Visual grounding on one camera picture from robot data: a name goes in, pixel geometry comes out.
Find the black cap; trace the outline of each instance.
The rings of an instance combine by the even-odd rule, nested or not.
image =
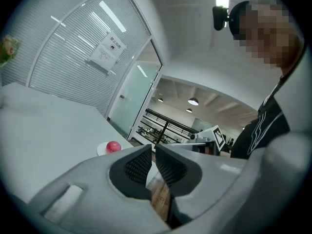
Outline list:
[[[229,28],[236,40],[245,40],[245,35],[239,30],[239,17],[246,11],[250,1],[240,2],[231,10],[229,15]]]

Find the window blinds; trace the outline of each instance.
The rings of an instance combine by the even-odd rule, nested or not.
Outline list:
[[[122,23],[122,32],[100,3]],[[127,46],[109,73],[86,63],[95,47],[113,31]],[[149,38],[131,0],[89,0],[51,35],[32,72],[29,86],[45,93],[97,107],[105,114],[115,89]]]
[[[17,82],[25,85],[34,58],[57,22],[83,0],[23,0],[15,9],[2,35],[21,40],[19,53],[2,73],[3,85]]]

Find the person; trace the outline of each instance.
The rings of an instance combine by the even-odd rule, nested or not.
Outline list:
[[[230,142],[229,142],[229,146],[233,146],[233,142],[234,142],[234,139],[233,138],[231,138],[231,140],[230,140]]]
[[[232,148],[231,157],[248,159],[255,149],[290,131],[274,94],[294,71],[304,53],[304,44],[281,4],[245,1],[237,4],[231,14],[229,27],[234,39],[253,58],[262,59],[282,73],[278,84],[260,105],[257,118],[246,125]]]

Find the security camera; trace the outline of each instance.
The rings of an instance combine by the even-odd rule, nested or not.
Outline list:
[[[214,6],[213,7],[213,16],[214,16],[214,28],[217,31],[220,31],[224,28],[225,22],[229,21],[229,9],[224,8],[223,6]]]

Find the wooden surface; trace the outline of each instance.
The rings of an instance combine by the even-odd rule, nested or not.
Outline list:
[[[152,161],[155,162],[155,155],[152,154]],[[170,204],[169,188],[162,178],[156,176],[148,185],[152,192],[152,206],[163,221],[167,221]]]

